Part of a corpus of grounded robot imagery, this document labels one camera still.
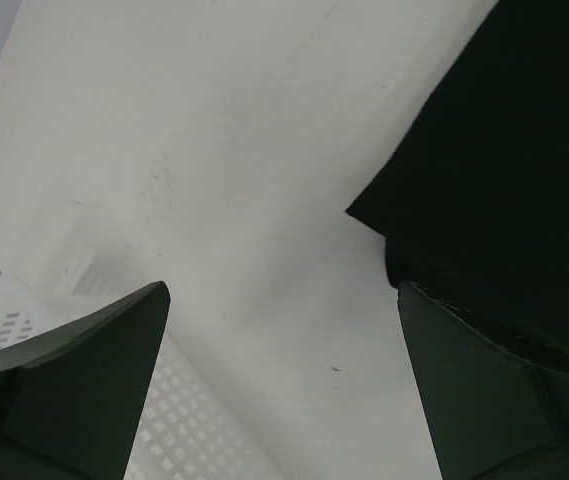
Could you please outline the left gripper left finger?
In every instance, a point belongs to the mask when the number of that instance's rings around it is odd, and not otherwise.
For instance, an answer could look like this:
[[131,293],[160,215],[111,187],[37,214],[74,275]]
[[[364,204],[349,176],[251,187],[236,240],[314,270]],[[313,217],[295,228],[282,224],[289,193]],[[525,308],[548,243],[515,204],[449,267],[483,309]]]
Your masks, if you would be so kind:
[[0,479],[121,479],[170,306],[154,282],[0,350]]

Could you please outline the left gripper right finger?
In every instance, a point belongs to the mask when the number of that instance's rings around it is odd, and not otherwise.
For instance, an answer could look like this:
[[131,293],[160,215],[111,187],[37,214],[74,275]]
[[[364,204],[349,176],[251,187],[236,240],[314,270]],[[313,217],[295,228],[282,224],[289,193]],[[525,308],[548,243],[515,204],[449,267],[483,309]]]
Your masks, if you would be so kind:
[[398,308],[445,479],[569,479],[569,376],[505,354],[410,284]]

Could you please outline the black graphic t-shirt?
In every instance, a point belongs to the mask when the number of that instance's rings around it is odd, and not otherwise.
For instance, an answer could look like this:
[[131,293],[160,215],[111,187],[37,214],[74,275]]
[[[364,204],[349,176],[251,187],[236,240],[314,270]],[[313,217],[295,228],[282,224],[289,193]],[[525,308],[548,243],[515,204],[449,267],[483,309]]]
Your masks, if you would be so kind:
[[395,282],[569,375],[569,1],[500,1],[349,214]]

